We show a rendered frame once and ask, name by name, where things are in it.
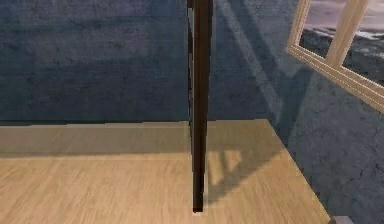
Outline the dark brown tall post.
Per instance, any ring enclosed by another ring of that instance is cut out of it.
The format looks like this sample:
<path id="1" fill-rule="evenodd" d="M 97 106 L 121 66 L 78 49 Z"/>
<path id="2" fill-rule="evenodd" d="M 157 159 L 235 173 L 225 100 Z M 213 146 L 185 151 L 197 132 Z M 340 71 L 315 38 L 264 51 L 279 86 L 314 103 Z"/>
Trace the dark brown tall post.
<path id="1" fill-rule="evenodd" d="M 187 0 L 188 115 L 194 213 L 204 207 L 213 0 Z"/>

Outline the light wooden framed window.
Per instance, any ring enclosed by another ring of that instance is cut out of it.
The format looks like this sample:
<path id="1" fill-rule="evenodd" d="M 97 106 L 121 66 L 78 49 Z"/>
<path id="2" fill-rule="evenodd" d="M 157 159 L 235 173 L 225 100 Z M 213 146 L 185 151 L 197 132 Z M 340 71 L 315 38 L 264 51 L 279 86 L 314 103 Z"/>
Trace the light wooden framed window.
<path id="1" fill-rule="evenodd" d="M 384 114 L 384 87 L 343 66 L 369 0 L 348 0 L 325 58 L 299 45 L 312 0 L 298 0 L 286 52 Z"/>

